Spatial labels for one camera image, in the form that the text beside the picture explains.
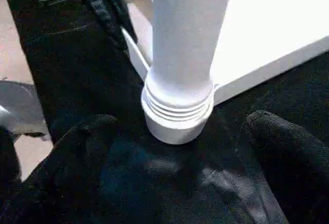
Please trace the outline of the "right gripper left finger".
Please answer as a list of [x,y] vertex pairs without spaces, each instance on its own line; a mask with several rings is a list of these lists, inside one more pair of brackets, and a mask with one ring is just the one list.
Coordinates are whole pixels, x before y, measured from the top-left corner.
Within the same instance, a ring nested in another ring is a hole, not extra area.
[[117,131],[110,115],[83,120],[22,180],[13,133],[1,128],[1,223],[103,223],[99,181]]

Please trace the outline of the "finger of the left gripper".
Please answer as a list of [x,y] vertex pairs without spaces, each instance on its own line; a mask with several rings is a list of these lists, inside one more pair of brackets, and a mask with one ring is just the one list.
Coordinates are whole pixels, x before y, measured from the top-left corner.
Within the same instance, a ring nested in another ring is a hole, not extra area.
[[127,50],[118,14],[111,0],[86,0],[96,15],[99,23],[109,36],[113,46],[119,50]]
[[127,7],[127,3],[125,0],[111,0],[114,5],[116,12],[118,14],[118,18],[121,26],[127,31],[127,33],[131,36],[134,43],[138,43],[138,37],[135,33],[134,26],[131,21],[131,17],[129,14],[129,9]]

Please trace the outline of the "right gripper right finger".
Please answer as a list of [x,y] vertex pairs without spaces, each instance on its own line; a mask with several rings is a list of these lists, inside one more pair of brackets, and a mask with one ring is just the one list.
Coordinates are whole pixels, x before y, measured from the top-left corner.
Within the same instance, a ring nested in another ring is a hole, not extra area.
[[328,223],[328,146],[305,128],[258,110],[242,133],[290,223]]

